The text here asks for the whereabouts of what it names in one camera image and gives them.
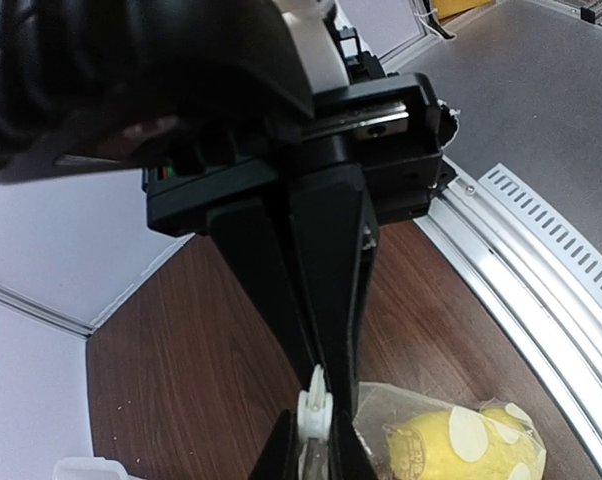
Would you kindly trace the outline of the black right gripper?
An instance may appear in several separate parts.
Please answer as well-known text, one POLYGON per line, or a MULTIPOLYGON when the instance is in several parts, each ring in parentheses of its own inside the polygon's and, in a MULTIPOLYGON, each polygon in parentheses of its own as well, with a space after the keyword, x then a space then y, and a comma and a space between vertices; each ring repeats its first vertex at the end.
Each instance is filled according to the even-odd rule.
POLYGON ((336 1, 0 1, 0 184, 140 170, 149 226, 209 235, 293 182, 362 168, 377 225, 424 216, 455 170, 453 111, 389 74, 336 1))

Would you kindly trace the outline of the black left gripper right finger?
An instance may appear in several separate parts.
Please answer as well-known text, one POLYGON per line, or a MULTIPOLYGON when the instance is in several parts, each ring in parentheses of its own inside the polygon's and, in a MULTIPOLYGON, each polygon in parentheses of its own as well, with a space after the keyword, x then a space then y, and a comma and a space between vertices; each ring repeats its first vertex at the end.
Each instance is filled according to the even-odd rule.
POLYGON ((346 412, 338 412, 332 421, 328 465, 329 479, 376 479, 352 418, 346 412))

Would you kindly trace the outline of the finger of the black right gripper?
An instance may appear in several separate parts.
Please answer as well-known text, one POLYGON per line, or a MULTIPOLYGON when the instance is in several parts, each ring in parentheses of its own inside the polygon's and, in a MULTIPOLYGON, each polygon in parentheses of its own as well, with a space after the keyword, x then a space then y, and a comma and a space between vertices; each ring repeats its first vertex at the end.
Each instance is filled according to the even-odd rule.
POLYGON ((215 207, 208 233, 303 385, 319 362, 290 243, 259 197, 215 207))
POLYGON ((358 406, 357 349, 378 225, 358 165, 306 175, 290 190, 290 225, 318 360, 337 412, 358 406))

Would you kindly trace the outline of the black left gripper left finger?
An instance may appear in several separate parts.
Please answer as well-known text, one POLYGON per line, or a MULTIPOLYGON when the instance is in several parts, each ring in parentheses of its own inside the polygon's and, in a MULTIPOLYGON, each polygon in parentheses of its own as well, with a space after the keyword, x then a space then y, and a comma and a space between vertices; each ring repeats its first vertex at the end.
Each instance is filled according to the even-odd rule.
POLYGON ((274 423, 248 479, 299 479, 302 449, 297 414, 292 410, 284 410, 274 423))

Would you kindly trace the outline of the clear zip top bag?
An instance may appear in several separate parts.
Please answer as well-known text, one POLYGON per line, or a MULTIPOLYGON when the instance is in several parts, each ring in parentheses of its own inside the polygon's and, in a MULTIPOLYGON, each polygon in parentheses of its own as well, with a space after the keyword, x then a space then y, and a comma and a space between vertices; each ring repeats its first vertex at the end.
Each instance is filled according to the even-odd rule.
POLYGON ((541 479, 529 415, 495 399, 469 408, 388 383, 359 384, 353 426, 375 479, 541 479))

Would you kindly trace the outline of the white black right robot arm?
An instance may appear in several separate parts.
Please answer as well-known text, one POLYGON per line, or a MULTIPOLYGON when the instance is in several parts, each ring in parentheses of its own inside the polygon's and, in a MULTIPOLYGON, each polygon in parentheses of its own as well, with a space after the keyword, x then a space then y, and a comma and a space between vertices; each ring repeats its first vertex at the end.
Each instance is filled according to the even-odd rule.
POLYGON ((333 1, 0 1, 0 185, 141 170, 148 227, 212 239, 338 412, 383 225, 453 176, 453 113, 333 1))

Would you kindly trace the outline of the white zip slider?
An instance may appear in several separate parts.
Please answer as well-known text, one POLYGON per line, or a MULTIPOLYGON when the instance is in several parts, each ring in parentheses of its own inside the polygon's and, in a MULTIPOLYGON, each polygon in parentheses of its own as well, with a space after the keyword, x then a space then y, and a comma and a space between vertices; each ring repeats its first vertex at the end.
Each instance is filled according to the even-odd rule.
POLYGON ((307 390, 299 393, 297 401, 297 434, 304 444, 311 439, 329 440, 334 400, 328 391, 324 368, 317 364, 307 390))

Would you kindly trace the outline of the yellow fake banana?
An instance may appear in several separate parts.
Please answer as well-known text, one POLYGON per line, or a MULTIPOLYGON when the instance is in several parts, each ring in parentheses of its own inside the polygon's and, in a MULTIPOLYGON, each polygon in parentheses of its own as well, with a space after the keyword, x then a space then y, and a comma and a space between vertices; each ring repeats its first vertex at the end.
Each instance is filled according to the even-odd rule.
POLYGON ((423 413, 387 435, 396 479, 541 479, 547 451, 518 405, 461 406, 423 413))

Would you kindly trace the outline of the white plastic perforated basket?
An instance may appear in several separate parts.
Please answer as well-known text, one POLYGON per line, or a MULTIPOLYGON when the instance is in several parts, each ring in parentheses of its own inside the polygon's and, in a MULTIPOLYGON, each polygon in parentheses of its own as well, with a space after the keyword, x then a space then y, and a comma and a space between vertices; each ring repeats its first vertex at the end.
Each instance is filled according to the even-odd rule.
POLYGON ((127 470, 103 457, 68 457, 56 462, 53 480, 128 480, 127 470))

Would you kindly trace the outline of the left aluminium corner post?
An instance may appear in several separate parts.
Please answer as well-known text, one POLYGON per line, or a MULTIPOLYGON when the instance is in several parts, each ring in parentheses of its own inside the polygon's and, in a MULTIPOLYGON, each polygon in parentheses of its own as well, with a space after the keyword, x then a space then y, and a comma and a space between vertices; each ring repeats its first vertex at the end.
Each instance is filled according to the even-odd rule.
POLYGON ((60 331, 89 338, 96 328, 0 284, 0 306, 60 331))

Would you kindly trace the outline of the aluminium front rail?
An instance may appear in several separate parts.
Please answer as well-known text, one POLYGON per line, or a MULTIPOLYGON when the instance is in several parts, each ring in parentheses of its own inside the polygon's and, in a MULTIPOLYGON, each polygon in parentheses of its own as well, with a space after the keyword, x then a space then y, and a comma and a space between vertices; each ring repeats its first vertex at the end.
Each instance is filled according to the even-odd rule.
POLYGON ((418 227, 492 314, 602 474, 602 254, 503 165, 459 172, 418 227))

